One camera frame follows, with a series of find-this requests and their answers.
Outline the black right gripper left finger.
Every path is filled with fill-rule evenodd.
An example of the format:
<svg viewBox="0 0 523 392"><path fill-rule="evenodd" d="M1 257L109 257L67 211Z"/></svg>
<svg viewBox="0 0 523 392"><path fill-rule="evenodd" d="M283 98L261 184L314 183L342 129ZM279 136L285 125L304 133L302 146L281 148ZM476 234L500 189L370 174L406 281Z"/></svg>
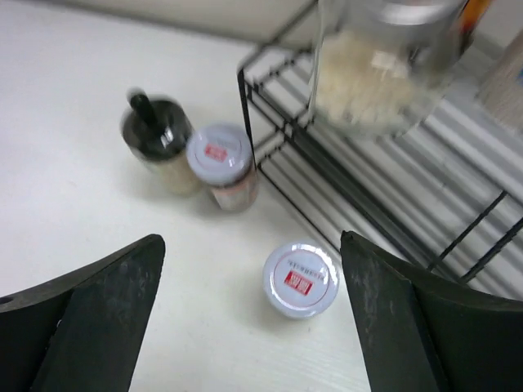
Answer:
<svg viewBox="0 0 523 392"><path fill-rule="evenodd" d="M165 242L150 234L1 299L3 391L127 391L159 289Z"/></svg>

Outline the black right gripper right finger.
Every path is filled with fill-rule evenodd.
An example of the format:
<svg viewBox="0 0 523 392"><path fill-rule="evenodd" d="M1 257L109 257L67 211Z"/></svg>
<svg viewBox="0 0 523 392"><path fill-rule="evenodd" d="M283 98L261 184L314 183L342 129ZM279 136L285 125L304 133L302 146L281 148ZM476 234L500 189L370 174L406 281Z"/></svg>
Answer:
<svg viewBox="0 0 523 392"><path fill-rule="evenodd" d="M342 269L373 391L520 391L522 303L452 283L353 231Z"/></svg>

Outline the white lid orange spice jar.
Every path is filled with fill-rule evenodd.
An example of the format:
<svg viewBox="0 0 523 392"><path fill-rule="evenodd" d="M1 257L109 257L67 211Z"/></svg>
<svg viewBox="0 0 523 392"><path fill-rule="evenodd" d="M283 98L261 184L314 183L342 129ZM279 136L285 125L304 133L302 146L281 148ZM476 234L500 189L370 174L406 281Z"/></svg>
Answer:
<svg viewBox="0 0 523 392"><path fill-rule="evenodd" d="M290 319L323 313L336 299L339 272L330 255L315 241L277 247L266 259L262 284L270 304Z"/></svg>

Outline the wide clear glass jar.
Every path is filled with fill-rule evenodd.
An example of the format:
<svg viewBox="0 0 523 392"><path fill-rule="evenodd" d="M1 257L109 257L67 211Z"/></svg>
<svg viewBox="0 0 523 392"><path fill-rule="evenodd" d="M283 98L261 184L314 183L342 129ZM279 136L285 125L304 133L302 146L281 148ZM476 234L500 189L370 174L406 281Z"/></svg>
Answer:
<svg viewBox="0 0 523 392"><path fill-rule="evenodd" d="M463 1L320 1L313 123L398 136L435 109L461 56Z"/></svg>

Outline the red lid chili jar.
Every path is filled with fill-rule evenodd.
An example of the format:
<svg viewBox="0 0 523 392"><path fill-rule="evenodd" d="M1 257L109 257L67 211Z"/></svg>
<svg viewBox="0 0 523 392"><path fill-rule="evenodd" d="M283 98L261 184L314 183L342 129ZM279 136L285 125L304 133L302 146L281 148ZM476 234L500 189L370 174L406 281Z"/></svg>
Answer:
<svg viewBox="0 0 523 392"><path fill-rule="evenodd" d="M472 45L475 30L482 17L492 4L492 0L467 0L459 17L460 46L459 54L462 56Z"/></svg>

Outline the black knob grinder jar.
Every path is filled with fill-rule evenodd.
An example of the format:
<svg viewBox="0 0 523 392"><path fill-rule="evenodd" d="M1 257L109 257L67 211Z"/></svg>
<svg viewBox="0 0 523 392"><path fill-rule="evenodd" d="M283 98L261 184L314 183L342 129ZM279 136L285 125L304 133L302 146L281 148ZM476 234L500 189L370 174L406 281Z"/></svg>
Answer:
<svg viewBox="0 0 523 392"><path fill-rule="evenodd" d="M169 96L148 96L138 88L127 93L121 135L132 154L178 196L190 196L201 182L188 163L187 145L194 128L181 105Z"/></svg>

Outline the white lid dark spice jar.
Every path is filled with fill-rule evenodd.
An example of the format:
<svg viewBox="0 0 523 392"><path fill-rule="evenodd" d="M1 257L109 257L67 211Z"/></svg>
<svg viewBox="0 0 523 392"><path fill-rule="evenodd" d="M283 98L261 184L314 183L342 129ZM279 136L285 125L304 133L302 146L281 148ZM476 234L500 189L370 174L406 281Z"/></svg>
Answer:
<svg viewBox="0 0 523 392"><path fill-rule="evenodd" d="M207 186L221 210L238 212L257 196L258 179L251 142L233 123L214 123L190 138L186 155L194 174Z"/></svg>

